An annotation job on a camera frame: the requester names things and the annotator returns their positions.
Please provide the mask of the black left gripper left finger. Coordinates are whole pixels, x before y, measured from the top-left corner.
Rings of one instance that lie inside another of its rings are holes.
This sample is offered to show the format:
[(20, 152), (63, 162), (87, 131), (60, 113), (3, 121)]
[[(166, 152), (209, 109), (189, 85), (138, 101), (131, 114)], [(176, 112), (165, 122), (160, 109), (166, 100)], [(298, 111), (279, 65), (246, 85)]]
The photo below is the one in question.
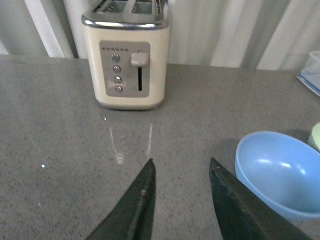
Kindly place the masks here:
[(150, 158), (88, 240), (150, 240), (156, 204), (156, 167)]

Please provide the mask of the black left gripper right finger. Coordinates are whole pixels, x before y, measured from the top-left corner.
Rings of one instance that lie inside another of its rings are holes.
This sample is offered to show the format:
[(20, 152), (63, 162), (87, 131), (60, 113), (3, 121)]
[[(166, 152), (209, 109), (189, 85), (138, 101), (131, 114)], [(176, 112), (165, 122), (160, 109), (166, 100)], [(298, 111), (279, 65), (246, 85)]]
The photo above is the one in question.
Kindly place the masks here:
[(210, 160), (209, 179), (215, 215), (224, 240), (310, 239), (214, 158)]

